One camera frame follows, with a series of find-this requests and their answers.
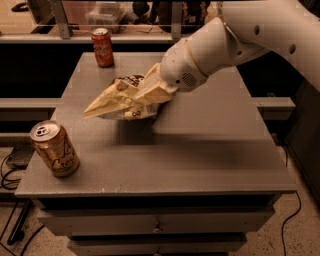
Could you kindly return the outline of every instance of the floor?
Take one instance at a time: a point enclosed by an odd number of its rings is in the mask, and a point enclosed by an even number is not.
[[[30,33],[35,28],[35,23],[29,12],[11,11],[12,7],[22,2],[24,0],[0,1],[0,32],[2,34]]]
[[[0,148],[0,161],[10,153],[11,148]],[[320,207],[316,205],[310,190],[304,183],[294,159],[288,157],[282,147],[278,147],[283,161],[287,161],[288,170],[295,180],[298,194],[301,198],[301,210],[296,216],[286,222],[284,226],[284,240],[286,255],[288,256],[317,256],[320,255]],[[15,203],[0,202],[0,234],[1,243],[11,252],[0,246],[1,256],[21,255],[23,247],[32,234],[41,227],[36,215],[37,209],[32,208],[23,227],[25,236],[22,241],[7,245],[7,240],[13,228],[15,220],[21,212],[22,204],[19,203],[14,211],[6,231],[6,223],[14,208]],[[262,226],[258,232],[248,233],[248,242],[236,252],[229,253],[229,256],[278,256],[284,254],[281,229],[284,221],[299,209],[299,200],[296,194],[283,195],[275,204],[275,214]],[[68,239],[66,237],[55,237],[48,229],[43,228],[30,242],[25,250],[24,256],[75,256],[66,248]]]

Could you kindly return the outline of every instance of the drawer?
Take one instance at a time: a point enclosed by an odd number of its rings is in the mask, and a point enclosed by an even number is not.
[[[111,236],[71,240],[68,248],[78,256],[215,255],[238,250],[245,242],[239,234]]]
[[[40,211],[38,219],[53,234],[64,236],[246,233],[257,231],[273,212],[272,207],[263,210],[54,210]]]

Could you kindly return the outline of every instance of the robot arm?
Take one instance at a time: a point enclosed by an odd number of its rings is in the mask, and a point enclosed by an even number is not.
[[[319,18],[297,0],[216,5],[222,16],[166,52],[160,68],[164,81],[180,91],[191,91],[221,68],[274,51],[320,90]]]

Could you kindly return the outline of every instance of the black cable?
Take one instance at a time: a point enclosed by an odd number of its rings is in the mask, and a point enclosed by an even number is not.
[[[293,218],[294,216],[296,216],[296,215],[300,212],[301,207],[302,207],[301,198],[300,198],[298,192],[296,192],[296,195],[297,195],[297,197],[298,197],[299,207],[298,207],[298,209],[297,209],[292,215],[290,215],[288,218],[286,218],[286,220],[282,223],[282,228],[281,228],[281,238],[282,238],[284,256],[287,255],[286,243],[285,243],[285,241],[284,241],[284,226],[286,225],[286,223],[287,223],[291,218]]]
[[[283,148],[284,152],[286,153],[286,166],[288,167],[288,158],[289,158],[288,151],[285,146],[283,145],[280,145],[280,146]]]
[[[1,242],[0,242],[0,245],[1,245],[7,252],[9,252],[11,255],[17,256],[17,255],[15,255],[12,251],[10,251],[7,247],[5,247]]]
[[[23,247],[20,256],[23,256],[23,255],[24,255],[24,253],[26,252],[26,250],[27,250],[29,244],[31,243],[31,241],[33,240],[33,238],[34,238],[44,227],[45,227],[44,225],[40,226],[40,227],[32,234],[32,236],[29,238],[28,242],[27,242],[27,243],[25,244],[25,246]]]
[[[0,245],[1,245],[7,252],[11,253],[13,256],[16,256],[16,255],[15,255],[12,251],[10,251],[7,247],[5,247],[5,246],[1,243],[1,240],[2,240],[2,238],[3,238],[3,236],[4,236],[4,233],[6,232],[6,230],[7,230],[7,228],[8,228],[8,225],[9,225],[11,219],[12,219],[12,216],[13,216],[15,210],[17,209],[17,206],[18,206],[18,202],[15,203],[15,205],[14,205],[12,211],[11,211],[11,214],[10,214],[8,220],[7,220],[7,223],[6,223],[6,225],[5,225],[2,233],[1,233],[1,235],[0,235]]]
[[[19,3],[11,8],[11,11],[13,12],[27,12],[28,10],[29,8],[26,3]]]
[[[15,153],[17,153],[19,150],[21,150],[22,148],[24,148],[25,146],[27,145],[23,145],[22,147],[14,150],[13,152],[11,152],[9,155],[7,155],[1,162],[1,165],[0,165],[0,174],[1,174],[1,185],[0,185],[0,188],[4,188],[6,190],[15,190],[18,185],[19,185],[19,182],[21,179],[9,179],[8,176],[10,174],[12,174],[13,172],[16,172],[16,171],[20,171],[20,170],[23,170],[23,169],[20,169],[20,168],[14,168],[14,169],[11,169],[9,170],[7,173],[3,174],[3,164],[5,163],[5,161],[7,159],[9,159],[11,156],[13,156]]]

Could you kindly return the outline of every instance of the table top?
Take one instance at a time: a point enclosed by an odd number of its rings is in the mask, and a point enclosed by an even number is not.
[[[84,119],[87,106],[115,77],[146,74],[163,53],[114,53],[97,66],[84,53],[58,102],[80,158],[78,170],[52,176],[37,154],[16,196],[93,197],[293,192],[296,187],[236,68],[177,93],[155,120]]]

